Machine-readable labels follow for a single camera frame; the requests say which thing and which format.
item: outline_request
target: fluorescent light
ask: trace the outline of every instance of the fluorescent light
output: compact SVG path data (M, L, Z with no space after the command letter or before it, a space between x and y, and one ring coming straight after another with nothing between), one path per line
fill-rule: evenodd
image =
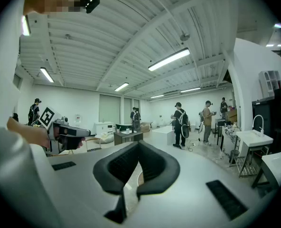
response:
M47 72L45 67L41 67L40 70L51 83L54 83L54 80L51 78L50 74Z
M30 35L30 28L29 28L29 25L28 25L27 18L25 16L22 16L21 23L22 23L22 34L24 36L29 36Z
M128 86L129 83L123 83L123 85L119 86L115 91L120 91L122 88Z
M181 91L181 93L188 92L188 91L192 91L192 90L197 90L197 89L200 89L200 88L194 88L194 89L183 90L183 91Z
M281 28L281 24L275 24L275 28Z
M177 59L180 59L181 57L185 57L190 54L190 51L188 48L182 49L174 54L171 54L170 56L166 57L165 59L151 65L148 69L150 71L154 71L155 69L158 69L159 67L162 67L168 63L171 63Z
M164 96L164 95L157 95L157 96L153 96L153 97L150 97L150 98L152 99L152 98L157 98L157 97L162 97L162 96Z

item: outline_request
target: sneaker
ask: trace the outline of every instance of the sneaker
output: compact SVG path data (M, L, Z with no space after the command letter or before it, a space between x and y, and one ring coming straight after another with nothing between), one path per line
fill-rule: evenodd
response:
M173 146L182 149L179 144L174 143Z

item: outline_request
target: gray floor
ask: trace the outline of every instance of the gray floor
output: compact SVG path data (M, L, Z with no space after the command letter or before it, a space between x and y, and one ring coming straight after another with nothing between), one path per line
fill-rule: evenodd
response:
M217 136L214 138L214 134L211 133L209 136L209 141L210 141L211 145L208 146L208 145L203 144L203 142L198 141L199 137L201 140L203 139L203 134L204 134L204 131L200 134L200 136L197 133L191 133L189 138L186 140L186 146L185 146L186 149L182 150L182 151L185 151L186 154L196 153L196 154L200 154L204 157L207 157L207 158L211 159L212 161L214 161L215 163L217 163L222 168L224 168L226 171L231 173L233 175L233 177L238 178L238 174L239 174L238 168L236 166L229 167L228 157L221 156L221 151L220 151L221 138L219 139L219 144L217 145L216 144ZM149 133L144 133L144 141L146 141L149 144L154 145L153 140L152 140L151 131ZM114 142L101 145L102 148L109 148L112 146L114 146ZM94 143L93 141L88 141L87 144L85 144L85 142L84 142L83 147L78 150L75 150L74 153L86 152L89 149L94 149L97 147L99 147L99 144ZM193 149L193 151L189 152L187 147L191 147ZM255 159L253 161L253 166L255 167L255 169L257 171L259 170L259 166L257 165ZM140 166L140 164L138 164L124 188L124 197L125 197L128 216L134 211L134 209L136 208L136 206L138 204L138 199L136 196L136 189L138 186L138 176L140 175L141 172L142 172L141 166ZM251 177L240 178L240 181L245 182L247 185L251 186L254 179L255 179L255 176L251 176Z

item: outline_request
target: cardboard box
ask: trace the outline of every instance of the cardboard box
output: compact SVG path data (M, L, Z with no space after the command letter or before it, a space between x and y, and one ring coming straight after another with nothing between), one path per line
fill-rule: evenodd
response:
M237 122L237 110L227 112L227 120L231 121L231 124Z

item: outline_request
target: black vent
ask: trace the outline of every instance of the black vent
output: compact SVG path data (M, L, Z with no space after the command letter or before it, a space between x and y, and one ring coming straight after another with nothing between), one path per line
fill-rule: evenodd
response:
M75 165L76 164L74 162L70 161L70 162L66 162L66 163L52 165L52 167L55 171L58 171L58 170L69 168L69 167L75 166Z
M219 180L208 182L206 185L231 220L247 211L247 208Z

